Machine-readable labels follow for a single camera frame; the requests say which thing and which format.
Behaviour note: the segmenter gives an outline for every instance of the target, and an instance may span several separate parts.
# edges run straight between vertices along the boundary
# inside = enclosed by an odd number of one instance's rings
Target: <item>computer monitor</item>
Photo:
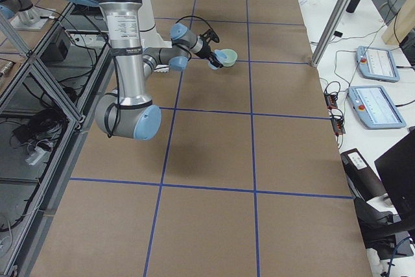
[[[415,240],[415,131],[380,156],[375,166],[399,215],[379,212],[361,199],[355,199],[355,208],[366,248],[376,249],[386,259],[408,234]],[[411,255],[406,241],[398,256]]]
[[[401,217],[400,228],[407,228],[415,239],[415,131],[380,156],[375,166]]]

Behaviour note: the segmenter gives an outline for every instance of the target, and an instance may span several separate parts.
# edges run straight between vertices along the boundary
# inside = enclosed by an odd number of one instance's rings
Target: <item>white table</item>
[[[298,0],[304,18],[305,26],[310,42],[318,42],[320,36],[326,26],[329,16],[337,0]],[[379,47],[387,49],[395,49],[397,46],[385,45],[382,41],[382,34],[386,30],[383,26],[384,22],[379,15],[372,0],[361,0],[356,11],[352,14],[345,12],[337,27],[337,31],[343,33],[343,38],[361,37],[371,32],[380,31],[375,35],[371,34],[365,38],[355,38],[348,40],[341,40],[338,43],[329,44],[319,65],[318,72],[321,78],[331,81],[339,81],[341,83],[341,90],[346,90],[348,84],[341,78],[334,74],[335,69],[335,54],[339,50],[356,51],[360,45],[370,47]],[[405,55],[401,49],[393,51],[394,59],[397,66],[409,66]],[[395,104],[403,104],[415,99],[415,71],[412,69],[399,69],[401,80],[397,83],[380,82],[363,78],[359,71],[354,76],[356,69],[355,53],[339,52],[337,54],[337,73],[344,77],[347,81],[351,81],[352,86],[367,86],[367,85],[382,85],[385,87],[387,93]],[[323,89],[326,87],[326,82],[322,80]],[[336,86],[329,91],[336,91]],[[360,122],[353,107],[345,101],[346,92],[342,92],[338,97],[338,107],[345,112],[346,123],[344,125],[346,134],[343,135],[343,144],[340,152],[348,151],[357,148],[364,156],[366,161],[375,170],[374,161],[387,151],[392,145],[398,142],[406,134],[407,128],[393,129],[393,130],[368,130]],[[410,104],[399,108],[399,112],[407,123],[407,126],[415,125],[415,104]],[[386,207],[381,200],[371,200],[371,204],[378,210],[391,210]],[[387,267],[387,261],[383,261],[383,265]],[[415,272],[415,257],[395,259],[395,267],[392,267],[391,277],[394,276],[412,276]],[[372,270],[375,271],[375,265],[372,265]],[[373,276],[379,277],[379,274],[373,273]]]

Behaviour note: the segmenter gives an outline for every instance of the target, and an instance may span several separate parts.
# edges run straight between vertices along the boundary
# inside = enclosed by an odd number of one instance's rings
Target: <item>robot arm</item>
[[[25,25],[32,25],[40,20],[40,15],[31,0],[0,0],[0,12],[7,19],[17,13]]]
[[[138,10],[142,0],[68,0],[99,6],[108,26],[110,48],[117,71],[118,89],[104,95],[95,111],[99,128],[110,137],[151,139],[161,123],[161,112],[147,93],[145,80],[158,65],[183,70],[190,51],[206,58],[213,68],[222,67],[208,41],[182,24],[171,31],[171,48],[141,46]]]

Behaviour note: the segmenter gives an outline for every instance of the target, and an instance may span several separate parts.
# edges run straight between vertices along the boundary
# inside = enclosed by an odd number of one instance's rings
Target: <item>brown paper table surface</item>
[[[371,276],[298,1],[152,3],[238,62],[153,74],[151,141],[91,127],[31,276]]]

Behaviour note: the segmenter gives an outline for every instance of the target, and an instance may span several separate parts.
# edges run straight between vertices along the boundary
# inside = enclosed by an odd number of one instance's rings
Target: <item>white label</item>
[[[111,40],[138,39],[137,16],[106,16]]]
[[[357,170],[364,169],[364,168],[367,167],[367,165],[365,164],[363,159],[360,157],[359,153],[352,152],[352,153],[348,154],[348,156],[349,156],[351,162],[353,162],[354,165],[356,166]]]

